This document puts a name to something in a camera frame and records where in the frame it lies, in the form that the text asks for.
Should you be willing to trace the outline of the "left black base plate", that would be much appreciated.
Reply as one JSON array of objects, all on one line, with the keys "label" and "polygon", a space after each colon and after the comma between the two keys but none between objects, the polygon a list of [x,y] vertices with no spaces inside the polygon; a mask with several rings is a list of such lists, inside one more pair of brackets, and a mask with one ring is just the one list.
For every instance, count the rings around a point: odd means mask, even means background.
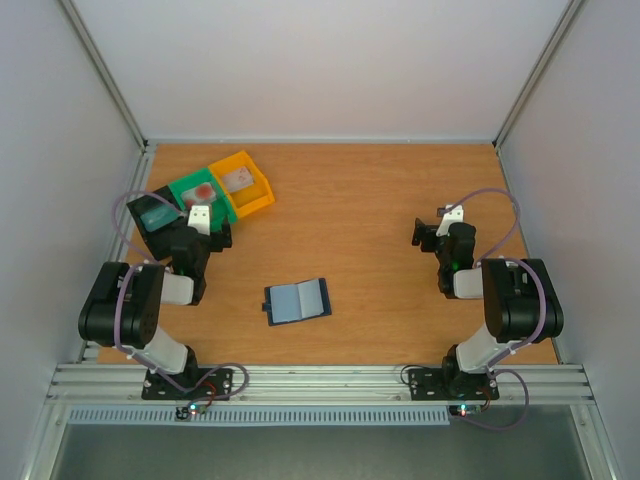
[{"label": "left black base plate", "polygon": [[197,368],[191,373],[162,376],[148,370],[143,381],[141,398],[188,401],[214,395],[215,400],[227,400],[234,386],[233,370],[222,368],[202,379],[206,372],[206,368]]}]

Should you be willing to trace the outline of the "aluminium front rail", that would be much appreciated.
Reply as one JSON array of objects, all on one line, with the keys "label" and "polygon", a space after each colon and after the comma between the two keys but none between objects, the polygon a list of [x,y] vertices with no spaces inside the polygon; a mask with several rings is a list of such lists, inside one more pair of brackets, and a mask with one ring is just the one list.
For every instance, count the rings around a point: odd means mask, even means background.
[{"label": "aluminium front rail", "polygon": [[[532,405],[593,405],[580,365],[515,365]],[[401,380],[400,366],[251,365],[249,384],[231,405],[408,405],[422,393],[416,380]],[[140,404],[146,369],[138,365],[61,364],[45,397],[48,404]]]}]

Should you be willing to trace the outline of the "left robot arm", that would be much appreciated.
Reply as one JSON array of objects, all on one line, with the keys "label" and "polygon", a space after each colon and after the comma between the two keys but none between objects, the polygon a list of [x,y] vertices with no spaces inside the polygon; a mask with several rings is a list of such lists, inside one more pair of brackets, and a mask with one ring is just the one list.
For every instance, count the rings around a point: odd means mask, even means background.
[{"label": "left robot arm", "polygon": [[227,220],[208,234],[187,222],[169,234],[168,265],[104,263],[79,314],[80,337],[144,365],[146,381],[157,391],[192,397],[208,375],[193,348],[160,327],[160,309],[163,304],[199,305],[210,255],[231,246]]}]

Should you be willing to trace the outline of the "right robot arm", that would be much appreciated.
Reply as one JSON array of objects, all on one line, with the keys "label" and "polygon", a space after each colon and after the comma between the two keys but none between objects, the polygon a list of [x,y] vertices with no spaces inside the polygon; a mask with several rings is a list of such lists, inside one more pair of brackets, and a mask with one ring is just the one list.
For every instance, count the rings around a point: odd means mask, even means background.
[{"label": "right robot arm", "polygon": [[412,244],[438,260],[440,292],[449,299],[481,300],[484,323],[452,346],[440,367],[414,366],[401,374],[413,400],[496,400],[496,365],[563,330],[564,313],[544,261],[489,258],[475,264],[475,235],[476,228],[461,221],[415,221]]}]

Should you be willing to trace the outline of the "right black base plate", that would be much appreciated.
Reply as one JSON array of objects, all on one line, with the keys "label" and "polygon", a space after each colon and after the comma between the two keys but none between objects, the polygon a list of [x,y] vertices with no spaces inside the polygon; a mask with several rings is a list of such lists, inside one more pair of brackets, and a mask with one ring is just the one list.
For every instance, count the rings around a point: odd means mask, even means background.
[{"label": "right black base plate", "polygon": [[410,368],[408,387],[413,401],[498,400],[499,390],[486,374],[446,374],[441,368]]}]

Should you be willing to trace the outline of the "teal card in black bin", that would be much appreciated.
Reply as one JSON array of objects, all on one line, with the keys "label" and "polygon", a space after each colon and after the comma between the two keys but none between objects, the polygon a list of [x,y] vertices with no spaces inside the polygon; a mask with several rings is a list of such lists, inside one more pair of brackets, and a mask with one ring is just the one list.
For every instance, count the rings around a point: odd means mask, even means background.
[{"label": "teal card in black bin", "polygon": [[160,205],[140,215],[142,226],[147,232],[155,232],[179,219],[181,214],[167,205]]}]

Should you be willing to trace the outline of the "black plastic bin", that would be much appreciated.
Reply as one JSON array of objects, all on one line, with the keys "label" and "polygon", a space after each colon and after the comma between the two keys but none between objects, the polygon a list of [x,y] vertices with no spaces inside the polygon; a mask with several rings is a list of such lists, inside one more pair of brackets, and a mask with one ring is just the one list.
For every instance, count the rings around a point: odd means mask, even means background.
[{"label": "black plastic bin", "polygon": [[171,255],[173,231],[185,226],[187,218],[177,212],[178,201],[168,186],[154,191],[164,202],[148,194],[134,195],[127,208],[143,242],[155,260],[165,260]]}]

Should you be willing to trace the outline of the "card in yellow bin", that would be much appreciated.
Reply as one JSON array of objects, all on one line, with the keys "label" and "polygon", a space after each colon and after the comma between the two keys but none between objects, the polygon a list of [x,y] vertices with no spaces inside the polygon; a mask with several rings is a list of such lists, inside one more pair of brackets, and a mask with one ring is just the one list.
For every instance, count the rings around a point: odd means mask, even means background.
[{"label": "card in yellow bin", "polygon": [[251,187],[255,181],[251,171],[242,166],[221,176],[222,183],[230,193]]}]

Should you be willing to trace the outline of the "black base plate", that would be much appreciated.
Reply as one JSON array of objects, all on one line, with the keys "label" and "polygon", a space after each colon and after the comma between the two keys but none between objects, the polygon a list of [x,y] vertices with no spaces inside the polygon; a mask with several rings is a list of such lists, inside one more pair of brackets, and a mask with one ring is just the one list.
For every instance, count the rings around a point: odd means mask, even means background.
[{"label": "black base plate", "polygon": [[143,381],[141,398],[188,401],[214,395],[215,400],[227,400],[234,386],[233,370],[222,368],[202,379],[206,372],[206,368],[197,368],[191,373],[162,376],[148,370]]},{"label": "black base plate", "polygon": [[413,401],[498,400],[499,390],[486,374],[446,374],[441,368],[410,368],[408,387]]}]

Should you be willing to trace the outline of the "blue card holder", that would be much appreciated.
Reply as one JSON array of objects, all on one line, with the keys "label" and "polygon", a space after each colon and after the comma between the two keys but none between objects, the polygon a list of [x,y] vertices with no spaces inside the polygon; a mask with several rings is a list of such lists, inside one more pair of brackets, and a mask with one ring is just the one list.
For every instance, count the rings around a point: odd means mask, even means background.
[{"label": "blue card holder", "polygon": [[269,286],[264,289],[262,311],[271,327],[299,323],[332,314],[325,278]]}]

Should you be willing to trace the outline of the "green plastic bin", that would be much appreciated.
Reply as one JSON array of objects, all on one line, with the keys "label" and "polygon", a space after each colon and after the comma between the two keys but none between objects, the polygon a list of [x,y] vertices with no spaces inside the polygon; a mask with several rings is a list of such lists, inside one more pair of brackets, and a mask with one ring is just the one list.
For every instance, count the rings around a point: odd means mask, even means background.
[{"label": "green plastic bin", "polygon": [[228,190],[209,168],[170,182],[168,187],[182,210],[209,206],[212,231],[219,230],[225,221],[234,224],[238,220]]}]

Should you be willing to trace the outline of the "red white card in bin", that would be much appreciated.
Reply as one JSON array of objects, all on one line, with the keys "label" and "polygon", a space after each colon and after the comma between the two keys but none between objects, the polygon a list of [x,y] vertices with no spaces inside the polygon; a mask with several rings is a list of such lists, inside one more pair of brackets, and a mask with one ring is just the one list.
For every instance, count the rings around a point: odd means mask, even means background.
[{"label": "red white card in bin", "polygon": [[180,198],[187,209],[194,205],[210,205],[218,198],[218,193],[214,185],[205,181],[195,187],[185,190],[180,194]]}]

